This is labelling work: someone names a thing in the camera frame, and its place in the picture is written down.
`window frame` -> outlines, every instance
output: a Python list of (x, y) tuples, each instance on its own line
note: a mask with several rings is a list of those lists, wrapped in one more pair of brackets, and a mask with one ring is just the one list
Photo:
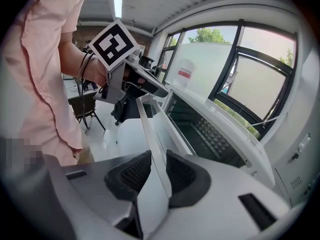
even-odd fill
[[(296, 73), (296, 67), (297, 67), (297, 59), (298, 59), (298, 34), (297, 33), (290, 33), (283, 29), (262, 24), (262, 23), (256, 23), (251, 21), (244, 21), (243, 19), (237, 20), (237, 21), (217, 21), (217, 22), (210, 22), (210, 23), (204, 23), (204, 24), (198, 24), (195, 26), (190, 26), (187, 28), (182, 28), (179, 31), (176, 31), (174, 33), (171, 33), (168, 35), (166, 42), (164, 44), (164, 48), (162, 49), (160, 58), (164, 55), (166, 51), (172, 51), (172, 56), (170, 58), (170, 61), (168, 63), (168, 66), (166, 69), (161, 69), (161, 72), (164, 72), (165, 75), (163, 77), (162, 83), (166, 84), (166, 78), (168, 76), (168, 72), (171, 68), (171, 65), (173, 63), (173, 60), (175, 58), (175, 55), (177, 53), (178, 47), (181, 45), (185, 34), (187, 31), (199, 29), (199, 28), (207, 28), (207, 27), (218, 27), (218, 26), (237, 26), (237, 30), (235, 33), (235, 37), (231, 46), (231, 50), (229, 52), (229, 55), (226, 59), (226, 62), (224, 64), (224, 67), (220, 73), (220, 76), (218, 77), (218, 80), (216, 81), (215, 85), (212, 88), (212, 91), (210, 95), (208, 96), (209, 100), (214, 101), (215, 99), (218, 99), (222, 103), (226, 104), (228, 107), (233, 109), (234, 111), (238, 112), (240, 116), (242, 116), (245, 120), (247, 120), (251, 125), (254, 125), (253, 127), (259, 132), (259, 137), (257, 138), (259, 141), (266, 135), (266, 133), (270, 130), (272, 125), (275, 123), (276, 120), (272, 120), (266, 123), (263, 123), (266, 119), (272, 119), (280, 115), (286, 101), (288, 98), (288, 95), (291, 91), (291, 87), (293, 84), (293, 80)], [(242, 47), (241, 41), (244, 34), (245, 27), (248, 28), (255, 28), (260, 29), (264, 31), (273, 32), (275, 34), (284, 36), (286, 38), (289, 38), (295, 42), (294, 47), (294, 64), (293, 68), (286, 65), (282, 61), (271, 57), (265, 53), (262, 53), (257, 50), (253, 50), (250, 48)], [(176, 34), (180, 33), (180, 36), (178, 38), (178, 41), (175, 46), (169, 46), (167, 47), (170, 38)], [(226, 83), (228, 76), (232, 70), (232, 67), (234, 63), (236, 63), (235, 70), (237, 69), (239, 57), (245, 57), (249, 58), (251, 60), (257, 61), (259, 63), (262, 63), (269, 68), (276, 70), (278, 73), (285, 76), (285, 80), (283, 83), (283, 86), (278, 94), (278, 97), (274, 101), (272, 107), (266, 114), (264, 118), (260, 118), (257, 116), (253, 111), (251, 111), (249, 108), (245, 107), (243, 104), (241, 104), (236, 99), (232, 98), (231, 96), (222, 92), (222, 88), (224, 84)]]

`white cable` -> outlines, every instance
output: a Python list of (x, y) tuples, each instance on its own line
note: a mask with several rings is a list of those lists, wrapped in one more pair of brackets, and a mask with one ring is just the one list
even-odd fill
[(125, 81), (124, 83), (125, 83), (125, 84), (130, 84), (130, 85), (132, 85), (132, 86), (135, 86), (135, 87), (137, 87), (138, 89), (141, 90), (141, 87), (137, 86), (137, 85), (134, 84), (133, 82), (127, 82), (127, 81)]
[(265, 123), (267, 123), (267, 122), (271, 122), (271, 121), (276, 120), (276, 119), (278, 119), (278, 118), (280, 118), (280, 117), (282, 117), (282, 116), (285, 116), (286, 114), (288, 114), (288, 112), (286, 112), (286, 113), (284, 113), (284, 114), (280, 114), (280, 115), (278, 115), (278, 116), (276, 116), (276, 117), (274, 117), (274, 118), (271, 118), (271, 119), (266, 120), (266, 121), (263, 121), (263, 122), (259, 122), (259, 123), (255, 123), (255, 124), (250, 124), (249, 126), (257, 126), (257, 125), (265, 124)]

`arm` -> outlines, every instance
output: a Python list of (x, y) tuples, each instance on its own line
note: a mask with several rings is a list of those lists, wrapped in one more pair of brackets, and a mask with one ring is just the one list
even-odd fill
[[(72, 43), (72, 32), (61, 34), (58, 50), (61, 72), (72, 77), (78, 77), (81, 62), (86, 54)], [(86, 66), (83, 77), (99, 86), (103, 86), (107, 81), (106, 68), (95, 55), (92, 56)]]

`person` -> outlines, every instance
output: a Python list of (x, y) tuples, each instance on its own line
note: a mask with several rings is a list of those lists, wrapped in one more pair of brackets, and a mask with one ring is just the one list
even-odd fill
[[(2, 110), (6, 121), (0, 135), (23, 139), (56, 156), (62, 166), (94, 161), (61, 77), (77, 77), (84, 58), (72, 43), (83, 2), (29, 0), (2, 43), (1, 76), (14, 89)], [(88, 63), (84, 78), (99, 86), (106, 82), (106, 69), (97, 57)]]
[[(82, 49), (82, 52), (83, 52), (83, 53), (88, 53), (88, 54), (92, 54), (92, 53), (93, 53), (93, 51), (92, 51), (92, 50), (90, 49), (90, 47), (89, 47), (90, 42), (91, 42), (91, 40), (86, 40), (86, 41), (85, 41), (85, 46), (84, 46), (83, 49)], [(98, 89), (98, 86), (97, 86), (97, 84), (96, 84), (95, 82), (90, 81), (90, 80), (87, 80), (87, 79), (84, 79), (84, 80), (83, 80), (83, 83), (82, 83), (83, 91), (84, 91), (84, 92), (86, 92), (86, 91), (89, 89), (89, 87), (88, 87), (89, 84), (92, 85), (92, 88), (93, 88), (94, 90), (97, 90), (97, 89)]]

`tree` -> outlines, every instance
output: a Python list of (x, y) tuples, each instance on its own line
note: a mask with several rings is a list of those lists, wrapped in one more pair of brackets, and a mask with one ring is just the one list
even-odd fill
[(281, 56), (280, 58), (278, 58), (278, 60), (281, 61), (281, 62), (283, 62), (283, 63), (285, 63), (285, 64), (287, 64), (288, 66), (291, 67), (294, 53), (291, 52), (291, 49), (290, 49), (290, 48), (288, 48), (288, 51), (287, 51), (286, 53), (287, 53), (286, 59), (284, 59), (284, 58)]
[(236, 111), (228, 107), (226, 104), (222, 103), (220, 100), (215, 99), (213, 102), (220, 108), (222, 108), (224, 111), (226, 111), (240, 124), (242, 124), (255, 138), (258, 138), (259, 132), (253, 126), (251, 126), (251, 124), (246, 119), (244, 119), (241, 115), (239, 115)]
[(196, 30), (196, 36), (189, 37), (190, 43), (224, 43), (230, 44), (230, 42), (224, 39), (219, 29), (210, 28), (198, 28)]
[(170, 46), (175, 46), (177, 44), (177, 39), (173, 38)]

